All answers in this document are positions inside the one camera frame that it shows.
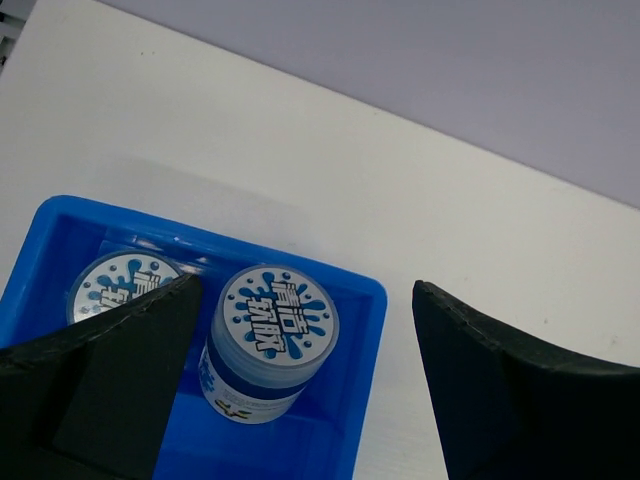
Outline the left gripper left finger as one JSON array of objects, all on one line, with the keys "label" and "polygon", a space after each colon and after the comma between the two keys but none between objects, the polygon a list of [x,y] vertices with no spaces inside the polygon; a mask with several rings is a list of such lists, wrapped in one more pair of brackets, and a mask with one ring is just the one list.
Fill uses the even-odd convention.
[{"label": "left gripper left finger", "polygon": [[151,478],[202,292],[183,275],[2,349],[2,478]]}]

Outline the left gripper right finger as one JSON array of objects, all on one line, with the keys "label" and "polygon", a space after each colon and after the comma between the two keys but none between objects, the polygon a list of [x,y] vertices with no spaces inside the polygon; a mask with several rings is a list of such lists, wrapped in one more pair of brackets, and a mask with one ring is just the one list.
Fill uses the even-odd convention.
[{"label": "left gripper right finger", "polygon": [[418,281],[412,309],[452,479],[635,479],[639,371],[573,352]]}]

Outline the blue jar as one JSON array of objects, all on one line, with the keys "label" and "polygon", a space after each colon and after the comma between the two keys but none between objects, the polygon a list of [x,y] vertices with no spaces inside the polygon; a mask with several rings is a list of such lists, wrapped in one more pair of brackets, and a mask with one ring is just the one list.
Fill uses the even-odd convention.
[{"label": "blue jar", "polygon": [[74,281],[67,298],[67,324],[117,308],[182,274],[174,262],[152,252],[120,250],[104,255]]},{"label": "blue jar", "polygon": [[310,276],[281,265],[234,275],[219,296],[198,375],[204,398],[247,425],[284,415],[334,350],[335,305]]}]

